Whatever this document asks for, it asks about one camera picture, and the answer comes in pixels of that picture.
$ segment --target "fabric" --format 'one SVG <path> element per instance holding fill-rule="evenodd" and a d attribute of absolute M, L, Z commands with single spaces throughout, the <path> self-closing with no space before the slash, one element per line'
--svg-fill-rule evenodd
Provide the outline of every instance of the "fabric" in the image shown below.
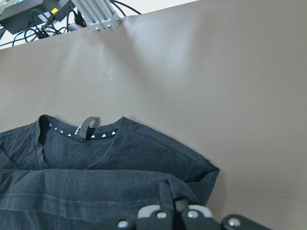
<path fill-rule="evenodd" d="M 0 134 L 1 222 L 101 222 L 137 217 L 159 204 L 159 182 L 174 199 L 205 205 L 219 169 L 195 151 L 147 126 L 122 117 L 100 127 L 72 126 L 42 115 L 29 125 Z"/>

